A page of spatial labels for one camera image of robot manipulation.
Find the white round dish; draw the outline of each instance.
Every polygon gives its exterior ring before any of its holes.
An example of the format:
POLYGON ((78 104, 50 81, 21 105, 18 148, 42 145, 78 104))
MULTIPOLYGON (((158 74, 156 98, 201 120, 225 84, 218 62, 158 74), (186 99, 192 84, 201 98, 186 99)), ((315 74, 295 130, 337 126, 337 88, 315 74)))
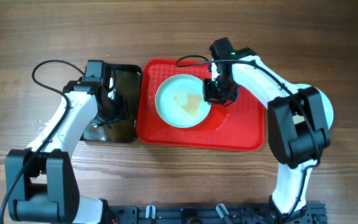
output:
POLYGON ((203 81, 193 75, 180 74, 159 86, 155 109, 167 124, 190 128, 207 117, 211 105, 203 99, 203 81))

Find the white bowl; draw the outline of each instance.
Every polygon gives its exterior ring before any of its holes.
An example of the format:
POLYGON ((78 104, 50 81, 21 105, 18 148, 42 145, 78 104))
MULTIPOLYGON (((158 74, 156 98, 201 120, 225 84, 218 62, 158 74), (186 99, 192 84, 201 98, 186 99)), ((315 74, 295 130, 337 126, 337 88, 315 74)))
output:
POLYGON ((155 95, 155 109, 169 125, 190 128, 202 122, 211 105, 203 98, 203 81, 193 75, 174 75, 166 79, 155 95))

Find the brown wood background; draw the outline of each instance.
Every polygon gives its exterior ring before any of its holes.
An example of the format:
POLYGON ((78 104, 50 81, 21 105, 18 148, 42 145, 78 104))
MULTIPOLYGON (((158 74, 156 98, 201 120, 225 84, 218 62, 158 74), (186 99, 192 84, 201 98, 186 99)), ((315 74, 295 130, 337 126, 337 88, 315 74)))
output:
MULTIPOLYGON (((326 203, 330 223, 358 223, 358 1, 0 1, 0 204, 5 155, 25 148, 60 102, 32 82, 39 62, 143 67, 155 57, 208 56, 225 36, 287 80, 330 97, 331 147, 307 198, 326 203)), ((79 76, 57 64, 37 75, 56 88, 79 76)), ((72 163, 81 193, 111 205, 267 202, 277 174, 267 143, 249 153, 80 142, 72 163)))

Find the red tray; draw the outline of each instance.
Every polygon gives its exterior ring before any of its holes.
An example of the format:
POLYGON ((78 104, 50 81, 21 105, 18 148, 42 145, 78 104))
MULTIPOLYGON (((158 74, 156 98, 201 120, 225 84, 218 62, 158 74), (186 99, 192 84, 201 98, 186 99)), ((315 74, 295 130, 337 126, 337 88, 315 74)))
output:
POLYGON ((265 108, 245 88, 231 106, 213 105, 209 115, 191 128, 174 128, 157 114, 154 98, 158 87, 167 78, 190 74, 200 79, 211 77, 207 65, 177 68, 176 60, 157 58, 149 61, 143 71, 140 88, 136 134, 150 144, 255 151, 264 143, 265 108))

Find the wooden table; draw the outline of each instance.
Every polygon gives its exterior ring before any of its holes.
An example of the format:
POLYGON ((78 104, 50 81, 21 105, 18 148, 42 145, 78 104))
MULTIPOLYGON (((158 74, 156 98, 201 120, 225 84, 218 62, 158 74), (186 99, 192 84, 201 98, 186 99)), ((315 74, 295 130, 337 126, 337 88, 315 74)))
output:
MULTIPOLYGON (((326 203, 330 223, 358 223, 358 1, 19 2, 0 0, 0 204, 5 155, 25 148, 60 102, 32 82, 39 62, 143 67, 155 57, 208 56, 209 45, 227 36, 287 80, 329 96, 331 146, 307 199, 326 203)), ((79 74, 53 64, 37 75, 61 89, 79 74)), ((267 202, 277 175, 267 143, 257 152, 230 152, 80 142, 72 163, 81 193, 111 205, 267 202)))

